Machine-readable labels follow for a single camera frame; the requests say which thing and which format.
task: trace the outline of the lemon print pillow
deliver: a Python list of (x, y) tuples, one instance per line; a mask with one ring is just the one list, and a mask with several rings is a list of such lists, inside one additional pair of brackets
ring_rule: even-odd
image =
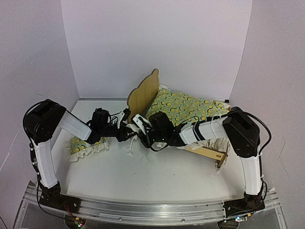
[(224, 115), (229, 110), (225, 104), (216, 100), (205, 100), (189, 94), (162, 89), (150, 106), (146, 118), (156, 112), (164, 112), (174, 125), (187, 120), (197, 122), (214, 115)]

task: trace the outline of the lemon print fabric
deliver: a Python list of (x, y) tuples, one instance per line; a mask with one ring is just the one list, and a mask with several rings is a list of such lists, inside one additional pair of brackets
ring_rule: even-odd
[(221, 101), (205, 100), (167, 89), (158, 92), (146, 118), (159, 111), (166, 113), (174, 125), (179, 125), (185, 120), (188, 122), (203, 121), (207, 117), (224, 115), (229, 112)]
[(106, 138), (101, 137), (99, 142), (93, 145), (86, 143), (85, 141), (72, 137), (70, 140), (65, 142), (66, 151), (68, 151), (69, 161), (77, 161), (79, 157), (83, 158), (89, 153), (100, 152), (102, 149), (109, 149), (109, 142)]

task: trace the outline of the wooden headboard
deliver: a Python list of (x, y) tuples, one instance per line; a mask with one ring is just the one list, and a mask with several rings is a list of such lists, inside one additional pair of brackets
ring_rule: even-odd
[(155, 99), (159, 90), (159, 70), (154, 69), (137, 88), (133, 89), (127, 99), (127, 105), (131, 111), (128, 122), (136, 114), (142, 114), (149, 104)]

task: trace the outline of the white table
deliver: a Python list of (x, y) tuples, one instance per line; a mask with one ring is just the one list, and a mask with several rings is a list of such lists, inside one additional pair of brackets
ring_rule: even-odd
[[(127, 107), (126, 101), (82, 100), (72, 113), (87, 122), (95, 108), (110, 114)], [(110, 138), (110, 149), (68, 162), (63, 142), (69, 133), (62, 130), (52, 156), (62, 193), (96, 199), (166, 203), (242, 198), (244, 173), (239, 157), (231, 150), (223, 169), (216, 173), (215, 161), (175, 147), (153, 152), (134, 142), (133, 156), (126, 142)]]

